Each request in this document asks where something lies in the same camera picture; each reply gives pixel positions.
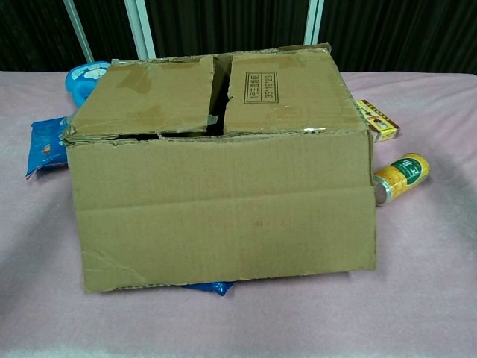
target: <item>box flap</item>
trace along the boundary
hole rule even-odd
[[[72,121],[69,139],[205,131],[214,57],[113,64]]]
[[[367,132],[73,145],[86,289],[374,269],[369,150]]]
[[[234,54],[229,98],[227,133],[367,130],[326,47]]]

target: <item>table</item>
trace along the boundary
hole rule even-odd
[[[0,356],[477,357],[477,77],[344,73],[402,127],[375,144],[430,179],[377,209],[376,271],[86,294],[67,169],[25,181],[33,121],[71,114],[63,72],[0,72]]]

